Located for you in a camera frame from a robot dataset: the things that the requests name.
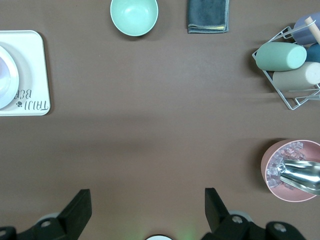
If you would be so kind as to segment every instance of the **white tray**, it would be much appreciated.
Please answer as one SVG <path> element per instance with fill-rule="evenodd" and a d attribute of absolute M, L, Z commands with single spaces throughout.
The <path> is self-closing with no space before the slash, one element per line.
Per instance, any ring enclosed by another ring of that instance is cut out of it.
<path fill-rule="evenodd" d="M 0 31 L 0 46 L 13 58 L 19 88 L 0 116 L 42 116 L 50 110 L 50 95 L 42 37 L 33 30 Z"/>

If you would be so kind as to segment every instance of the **cup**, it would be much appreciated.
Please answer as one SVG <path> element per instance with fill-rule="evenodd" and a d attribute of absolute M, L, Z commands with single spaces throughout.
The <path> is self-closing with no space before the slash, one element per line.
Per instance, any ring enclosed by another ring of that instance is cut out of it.
<path fill-rule="evenodd" d="M 305 15 L 305 16 L 299 18 L 299 20 L 295 23 L 293 29 L 301 27 L 301 26 L 305 26 L 306 25 L 305 20 L 308 17 L 311 17 L 313 20 L 316 20 L 314 24 L 318 28 L 320 28 L 320 12 L 315 12 L 315 13 L 308 14 L 308 15 Z M 292 36 L 298 45 L 308 45 L 308 44 L 317 43 L 316 38 L 311 33 L 311 31 L 308 27 L 294 32 L 292 34 Z"/>
<path fill-rule="evenodd" d="M 309 89 L 320 83 L 320 63 L 309 61 L 291 71 L 275 71 L 272 80 L 281 91 Z"/>
<path fill-rule="evenodd" d="M 301 67 L 307 58 L 303 46 L 289 42 L 267 42 L 256 52 L 258 68 L 265 71 L 289 71 Z"/>
<path fill-rule="evenodd" d="M 306 50 L 306 62 L 320 63 L 320 45 L 315 43 Z"/>
<path fill-rule="evenodd" d="M 284 184 L 281 184 L 277 187 L 269 187 L 268 181 L 267 181 L 267 166 L 269 162 L 271 161 L 272 157 L 283 147 L 290 145 L 292 143 L 296 142 L 302 142 L 303 143 L 303 149 L 301 152 L 305 155 L 307 161 L 313 161 L 313 162 L 320 162 L 320 144 L 311 140 L 305 140 L 305 139 L 287 139 L 282 140 L 271 147 L 268 148 L 268 150 L 264 153 L 261 161 L 261 173 L 262 177 L 264 179 L 264 182 L 266 183 L 268 189 L 272 194 L 274 194 L 277 198 L 287 201 L 287 202 L 304 202 L 310 199 L 315 198 L 317 195 L 302 191 L 298 188 L 289 189 L 285 187 Z"/>

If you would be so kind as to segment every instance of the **mint green cup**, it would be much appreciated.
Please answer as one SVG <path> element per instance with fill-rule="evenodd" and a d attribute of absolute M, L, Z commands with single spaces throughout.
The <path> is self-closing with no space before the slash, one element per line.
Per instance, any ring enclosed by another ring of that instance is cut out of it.
<path fill-rule="evenodd" d="M 307 50 L 288 42 L 267 42 L 256 52 L 255 62 L 265 71 L 290 71 L 301 67 L 307 58 Z"/>
<path fill-rule="evenodd" d="M 112 0 L 111 19 L 115 27 L 129 36 L 142 36 L 148 33 L 158 19 L 156 0 Z"/>

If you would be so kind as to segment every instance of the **bowl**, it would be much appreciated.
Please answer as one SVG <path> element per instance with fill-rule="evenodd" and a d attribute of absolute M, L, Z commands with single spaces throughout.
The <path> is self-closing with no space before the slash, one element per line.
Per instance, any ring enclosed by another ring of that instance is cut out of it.
<path fill-rule="evenodd" d="M 303 143 L 303 149 L 300 150 L 305 156 L 306 161 L 320 162 L 320 144 L 310 140 L 282 140 L 271 147 L 264 153 L 261 161 L 261 173 L 270 192 L 272 192 L 276 197 L 287 202 L 304 202 L 313 199 L 317 195 L 307 193 L 298 188 L 289 189 L 281 184 L 276 187 L 269 187 L 267 183 L 267 166 L 270 163 L 272 157 L 281 148 L 290 145 L 291 143 L 301 142 Z"/>
<path fill-rule="evenodd" d="M 112 0 L 110 14 L 116 28 L 129 36 L 149 32 L 158 19 L 156 0 Z"/>
<path fill-rule="evenodd" d="M 15 61 L 0 46 L 0 109 L 15 98 L 19 87 L 19 74 Z"/>

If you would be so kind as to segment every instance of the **ice cubes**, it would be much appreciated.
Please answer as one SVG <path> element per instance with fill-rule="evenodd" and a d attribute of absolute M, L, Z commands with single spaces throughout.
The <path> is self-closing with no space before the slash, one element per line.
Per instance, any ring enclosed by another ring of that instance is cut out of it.
<path fill-rule="evenodd" d="M 280 180 L 280 174 L 286 170 L 283 160 L 306 160 L 306 156 L 300 152 L 304 144 L 300 141 L 295 141 L 280 148 L 271 158 L 266 168 L 266 181 L 270 188 L 275 188 L 283 182 Z M 284 184 L 288 189 L 293 190 L 295 187 Z"/>

